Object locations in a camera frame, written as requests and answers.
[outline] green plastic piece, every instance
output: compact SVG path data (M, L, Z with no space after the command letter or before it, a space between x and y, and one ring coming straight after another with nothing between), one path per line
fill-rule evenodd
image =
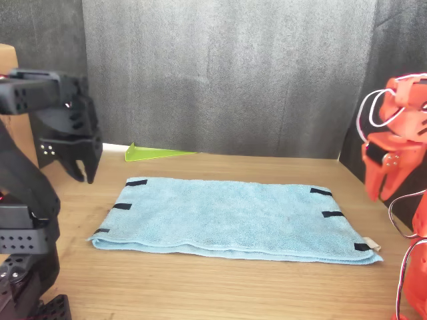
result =
M136 147L135 143L133 142L130 145L129 149L126 151L125 159L126 161L139 161L155 158L173 157L174 155L189 155L191 153L197 152Z

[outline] cable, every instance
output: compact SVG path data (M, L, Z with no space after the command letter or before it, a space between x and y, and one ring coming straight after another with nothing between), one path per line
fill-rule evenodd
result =
M368 140L367 140L367 138L365 137L365 135L363 134L362 128L360 127L360 116L361 116L361 114L362 114L363 106L365 105L366 100L367 100L371 95L373 95L374 93L378 93L378 92L383 92L383 89L381 89L381 90L375 90L375 91L371 92L369 95L367 95L367 96L365 97L365 99L363 99L363 101L362 101L362 103L360 104L360 107L359 107L358 116L357 116L357 118L356 118L356 128L357 128L357 130L358 130L358 133L359 133L360 138L361 138L365 143L367 143L367 142L368 142Z
M403 288L403 281L405 280L405 271L406 271L406 264L408 262L408 258L412 252L412 250L415 248L416 245L420 245L422 243L427 243L427 238L421 238L417 242L415 242L413 245L409 247L407 252L405 253L405 256L402 260L402 266L400 267L400 277L399 277L399 284L398 284L398 292L396 296L396 318L397 320L400 320L400 298L402 296L402 288Z
M370 122L370 124L371 124L371 125L373 125L374 127L377 127L377 128L379 128L379 127L383 127L383 126L385 126L385 125L389 124L390 122L392 122L393 120L395 120L395 118L397 118L397 117L399 116L399 114L401 114L401 113L403 112L403 110L405 110L405 108L404 108L404 107L403 107L403 108L400 108L400 110L399 110L399 111L398 111L394 116L392 116L391 118L389 118L387 121L385 121L385 122L383 122L383 123L381 123L381 124L377 125L377 124L374 122L374 118L373 118L373 116L374 116L375 104L376 104L376 102L377 102L378 98L379 98L382 94L384 94L385 92L390 92L392 95L396 95L396 93L395 93L393 90L389 89L389 88L382 90L379 94L377 94L377 95L376 95L375 99L374 99L374 100L373 100L373 102L372 102L371 109L370 109L370 111L369 111L369 122Z
M396 222L395 222L395 221L394 221L394 219L393 219L393 213L392 213L393 205L395 204L395 202L396 202L397 200L404 199L404 198L409 198L409 197L413 197L413 196L416 196L416 195L422 195L422 194L423 194L424 192L426 192L426 191L427 191L427 189L426 189L426 190L423 190L423 191L419 191L419 192L411 193L411 194L409 194L409 195L403 195L403 196L401 196L401 197L399 197L399 198L395 198L395 200L393 200L393 201L391 202L390 206L388 207L388 217L390 218L390 220L391 220L391 222L392 222L393 226L397 229L397 231L399 231L399 233L400 233L403 237L405 237L405 238L407 238L407 239L415 239L415 238L418 238L419 236L418 236L417 234L413 234L413 235L405 235L405 234L404 234L404 233L399 229L399 227L397 226Z

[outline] wooden surface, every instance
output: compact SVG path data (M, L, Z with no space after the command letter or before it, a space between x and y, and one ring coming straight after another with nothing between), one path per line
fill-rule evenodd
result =
M69 296L73 320L390 319L398 270L409 242L386 208L335 160L195 154L126 163L105 152L95 183L45 168L61 199L61 272L44 299ZM99 227L128 177L175 177L302 183L330 188L363 237L382 246L385 262L367 266L248 261L184 254L95 249L85 240ZM419 319L407 302L402 312Z

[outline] blue towel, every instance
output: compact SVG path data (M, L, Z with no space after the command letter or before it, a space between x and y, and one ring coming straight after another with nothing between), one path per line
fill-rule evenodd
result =
M130 178L89 240L98 249L233 259L382 261L330 191L311 185Z

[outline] gray curtain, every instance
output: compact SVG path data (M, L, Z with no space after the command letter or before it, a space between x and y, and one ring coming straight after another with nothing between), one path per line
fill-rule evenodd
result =
M83 0L105 141L337 158L374 0Z
M21 68L87 73L81 0L0 0L0 43Z

